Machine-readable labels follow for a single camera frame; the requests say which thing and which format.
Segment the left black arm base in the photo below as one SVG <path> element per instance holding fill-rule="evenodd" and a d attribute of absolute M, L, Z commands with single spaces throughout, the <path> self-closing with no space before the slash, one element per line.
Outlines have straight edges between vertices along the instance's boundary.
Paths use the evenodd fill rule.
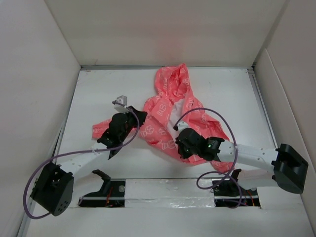
<path fill-rule="evenodd" d="M 97 192 L 85 194 L 79 198 L 78 206 L 85 208 L 122 208 L 125 207 L 125 179 L 112 180 L 103 171 L 97 169 L 92 171 L 102 180 L 102 186 Z"/>

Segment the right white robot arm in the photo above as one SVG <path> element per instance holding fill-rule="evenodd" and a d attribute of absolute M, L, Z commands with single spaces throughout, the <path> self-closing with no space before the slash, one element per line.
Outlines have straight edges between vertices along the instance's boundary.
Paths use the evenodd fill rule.
<path fill-rule="evenodd" d="M 302 194 L 308 162 L 290 145 L 275 149 L 234 145 L 217 137 L 203 138 L 191 128 L 183 129 L 176 138 L 178 153 L 184 159 L 197 155 L 206 161 L 236 162 L 253 166 L 253 170 L 237 169 L 228 182 L 231 193 L 257 187 L 278 186 L 294 194 Z"/>

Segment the pink hooded kids jacket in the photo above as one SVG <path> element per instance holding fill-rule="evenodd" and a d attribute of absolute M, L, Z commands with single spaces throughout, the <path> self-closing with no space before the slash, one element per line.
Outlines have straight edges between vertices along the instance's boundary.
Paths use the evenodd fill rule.
<path fill-rule="evenodd" d="M 160 68 L 154 86 L 157 95 L 145 102 L 143 110 L 148 115 L 138 132 L 148 145 L 181 160 L 175 144 L 177 132 L 173 129 L 180 116 L 184 116 L 183 121 L 204 138 L 229 139 L 220 122 L 207 114 L 194 96 L 185 64 Z"/>

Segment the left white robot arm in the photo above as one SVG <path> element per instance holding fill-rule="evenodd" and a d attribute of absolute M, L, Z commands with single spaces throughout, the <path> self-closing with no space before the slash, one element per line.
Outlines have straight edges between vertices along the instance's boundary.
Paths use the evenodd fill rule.
<path fill-rule="evenodd" d="M 132 106 L 123 106 L 123 109 L 124 112 L 112 116 L 108 128 L 89 150 L 69 152 L 73 158 L 60 164 L 55 164 L 54 158 L 44 161 L 34 171 L 40 175 L 31 199 L 53 216 L 62 214 L 72 201 L 75 182 L 90 173 L 98 173 L 105 157 L 114 157 L 131 143 L 127 140 L 130 132 L 133 129 L 139 131 L 148 115 Z"/>

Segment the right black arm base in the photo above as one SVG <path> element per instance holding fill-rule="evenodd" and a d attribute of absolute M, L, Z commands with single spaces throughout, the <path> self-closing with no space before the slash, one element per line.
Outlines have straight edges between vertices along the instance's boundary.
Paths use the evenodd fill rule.
<path fill-rule="evenodd" d="M 260 207 L 257 190 L 246 190 L 238 188 L 230 178 L 225 179 L 221 184 L 211 190 L 214 194 L 215 207 Z"/>

